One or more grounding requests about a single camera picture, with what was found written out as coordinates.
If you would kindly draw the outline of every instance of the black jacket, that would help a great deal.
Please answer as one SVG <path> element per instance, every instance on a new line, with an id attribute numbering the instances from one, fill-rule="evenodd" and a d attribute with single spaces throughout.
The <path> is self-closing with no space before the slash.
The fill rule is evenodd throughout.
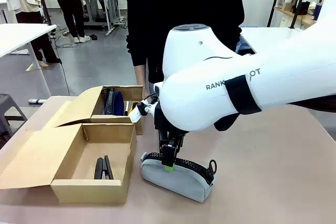
<path id="1" fill-rule="evenodd" d="M 236 49 L 244 21 L 242 0 L 127 0 L 129 53 L 133 65 L 148 60 L 149 82 L 163 81 L 162 61 L 169 31 L 182 24 L 210 26 L 217 38 Z"/>

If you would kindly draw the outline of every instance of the gray stool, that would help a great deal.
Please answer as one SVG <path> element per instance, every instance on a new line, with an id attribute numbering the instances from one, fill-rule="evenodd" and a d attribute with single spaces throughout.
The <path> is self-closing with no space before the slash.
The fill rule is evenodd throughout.
<path id="1" fill-rule="evenodd" d="M 16 108 L 16 110 L 19 112 L 20 115 L 19 116 L 5 116 L 5 113 L 11 107 Z M 21 111 L 21 109 L 14 102 L 13 98 L 9 94 L 0 94 L 0 137 L 5 142 L 7 142 L 15 133 L 12 131 L 8 121 L 25 121 L 26 122 L 27 117 L 24 115 L 24 113 Z"/>

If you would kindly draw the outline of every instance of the cardboard box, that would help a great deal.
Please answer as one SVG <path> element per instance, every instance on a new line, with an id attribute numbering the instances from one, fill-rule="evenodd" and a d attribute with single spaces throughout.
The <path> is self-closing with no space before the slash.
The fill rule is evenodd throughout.
<path id="1" fill-rule="evenodd" d="M 122 93 L 125 103 L 129 101 L 130 111 L 133 102 L 143 99 L 143 86 L 98 86 L 84 91 L 73 101 L 67 102 L 46 124 L 45 129 L 77 123 L 131 123 L 129 116 L 103 115 L 104 88 L 115 88 Z M 142 120 L 135 124 L 137 135 L 142 135 Z"/>
<path id="2" fill-rule="evenodd" d="M 125 203 L 136 149 L 134 124 L 75 124 L 18 141 L 0 164 L 0 189 L 50 185 L 60 203 Z M 109 156 L 113 180 L 94 179 Z"/>

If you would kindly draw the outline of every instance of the person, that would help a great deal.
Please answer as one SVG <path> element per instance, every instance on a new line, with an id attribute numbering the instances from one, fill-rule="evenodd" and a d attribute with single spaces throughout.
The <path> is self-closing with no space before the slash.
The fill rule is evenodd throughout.
<path id="1" fill-rule="evenodd" d="M 8 10 L 13 10 L 18 23 L 43 23 L 39 11 L 40 0 L 7 0 Z M 42 49 L 47 63 L 60 63 L 49 41 L 47 34 L 31 41 L 34 53 L 41 67 L 49 65 L 43 62 L 43 55 L 39 51 Z"/>
<path id="2" fill-rule="evenodd" d="M 162 62 L 165 40 L 178 25 L 200 23 L 212 28 L 217 38 L 235 51 L 244 21 L 242 0 L 127 0 L 127 48 L 131 54 L 137 83 L 148 88 L 163 81 Z"/>
<path id="3" fill-rule="evenodd" d="M 90 36 L 84 33 L 84 13 L 82 0 L 57 0 L 63 11 L 64 20 L 67 24 L 74 43 L 85 43 L 89 41 Z"/>

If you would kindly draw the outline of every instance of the black velcro band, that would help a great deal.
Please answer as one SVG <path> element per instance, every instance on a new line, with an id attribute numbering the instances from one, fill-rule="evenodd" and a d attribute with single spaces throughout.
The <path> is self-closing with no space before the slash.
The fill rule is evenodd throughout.
<path id="1" fill-rule="evenodd" d="M 235 109 L 242 115 L 260 112 L 250 88 L 246 76 L 238 76 L 225 81 L 225 87 Z"/>

